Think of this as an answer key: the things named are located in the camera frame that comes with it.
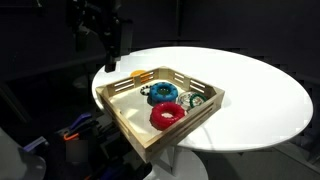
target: red toy ring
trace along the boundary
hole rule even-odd
[[[163,113],[170,113],[172,117],[164,117]],[[184,109],[180,105],[173,102],[162,102],[152,108],[151,124],[156,129],[163,131],[182,117],[184,117]]]

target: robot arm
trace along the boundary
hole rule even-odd
[[[118,17],[120,0],[67,0],[67,23],[76,37],[76,49],[85,49],[88,32],[97,34],[106,51],[105,71],[115,70],[116,58],[131,51],[132,21]]]

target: table leg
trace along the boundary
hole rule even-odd
[[[9,86],[4,82],[0,82],[0,96],[8,103],[13,112],[18,116],[18,118],[22,122],[31,122],[31,116],[28,114],[28,112],[22,106],[20,101],[13,94]]]
[[[173,164],[168,149],[160,158],[151,161],[152,171],[145,180],[208,180],[206,168],[200,158],[190,150],[176,147]]]

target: green ring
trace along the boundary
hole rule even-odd
[[[204,102],[207,101],[207,98],[204,97],[202,94],[192,94],[192,96],[190,97],[190,106],[191,106],[191,108],[194,108],[193,100],[194,100],[194,98],[196,98],[196,97],[201,98]]]

